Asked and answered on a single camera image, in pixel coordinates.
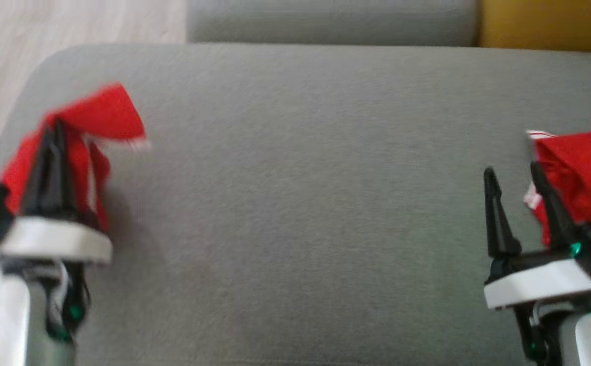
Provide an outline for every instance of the gray cushion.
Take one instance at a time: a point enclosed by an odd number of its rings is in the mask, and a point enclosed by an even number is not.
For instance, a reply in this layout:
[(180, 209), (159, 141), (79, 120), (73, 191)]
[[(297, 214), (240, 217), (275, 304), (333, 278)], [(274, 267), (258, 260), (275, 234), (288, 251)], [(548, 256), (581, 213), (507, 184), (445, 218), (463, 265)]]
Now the gray cushion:
[(192, 42), (471, 46), (477, 0), (190, 0)]
[(591, 54), (73, 48), (26, 84), (0, 169), (115, 80), (154, 148), (109, 152), (115, 257), (88, 273), (82, 365), (523, 364), (513, 313), (484, 302), (482, 173), (539, 248), (524, 130), (591, 130)]

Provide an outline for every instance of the wooden floor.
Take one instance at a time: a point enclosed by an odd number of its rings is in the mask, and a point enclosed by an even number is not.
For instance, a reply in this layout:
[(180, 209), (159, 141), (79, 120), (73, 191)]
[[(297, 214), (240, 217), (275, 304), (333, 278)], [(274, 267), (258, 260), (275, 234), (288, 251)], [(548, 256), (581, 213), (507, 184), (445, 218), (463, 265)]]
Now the wooden floor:
[(77, 44), (184, 43), (186, 0), (0, 0), (0, 132), (35, 66)]

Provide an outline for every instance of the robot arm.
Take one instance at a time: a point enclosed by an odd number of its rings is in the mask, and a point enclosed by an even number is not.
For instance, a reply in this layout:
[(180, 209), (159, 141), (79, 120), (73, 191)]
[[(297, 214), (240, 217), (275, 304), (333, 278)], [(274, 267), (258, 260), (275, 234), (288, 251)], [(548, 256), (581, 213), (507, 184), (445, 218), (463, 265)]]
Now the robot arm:
[(19, 216), (0, 184), (0, 366), (74, 364), (90, 305), (84, 267), (112, 259), (95, 214), (77, 209), (64, 128), (45, 131)]
[(488, 308), (512, 308), (525, 356), (539, 366), (591, 366), (591, 224), (576, 225), (541, 165), (531, 164), (544, 199), (550, 250), (522, 253), (492, 168), (484, 172)]

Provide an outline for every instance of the folded red cloth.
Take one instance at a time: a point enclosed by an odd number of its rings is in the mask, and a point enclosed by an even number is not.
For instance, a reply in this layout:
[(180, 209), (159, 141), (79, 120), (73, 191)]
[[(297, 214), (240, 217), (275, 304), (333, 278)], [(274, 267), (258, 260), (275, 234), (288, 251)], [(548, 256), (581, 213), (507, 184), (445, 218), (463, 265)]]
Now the folded red cloth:
[[(534, 141), (537, 160), (546, 176), (560, 192), (575, 222), (591, 222), (591, 132), (555, 136), (543, 131), (527, 131)], [(550, 243), (546, 209), (535, 185), (530, 184), (523, 201), (544, 227), (543, 243)]]
[(48, 113), (39, 127), (22, 139), (2, 176), (10, 189), (7, 207), (18, 213), (44, 129), (57, 120), (68, 127), (65, 141), (78, 209), (94, 211), (100, 227), (106, 229), (108, 220), (101, 192), (110, 173), (110, 162), (97, 143), (147, 144), (142, 120), (121, 84), (107, 86), (90, 97)]

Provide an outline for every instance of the yellow cushion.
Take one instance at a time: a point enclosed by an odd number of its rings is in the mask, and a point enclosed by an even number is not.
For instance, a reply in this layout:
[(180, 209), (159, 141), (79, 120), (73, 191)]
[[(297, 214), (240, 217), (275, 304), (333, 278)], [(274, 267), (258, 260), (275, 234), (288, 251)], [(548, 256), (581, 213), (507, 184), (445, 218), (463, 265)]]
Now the yellow cushion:
[(481, 46), (591, 51), (591, 0), (482, 0)]

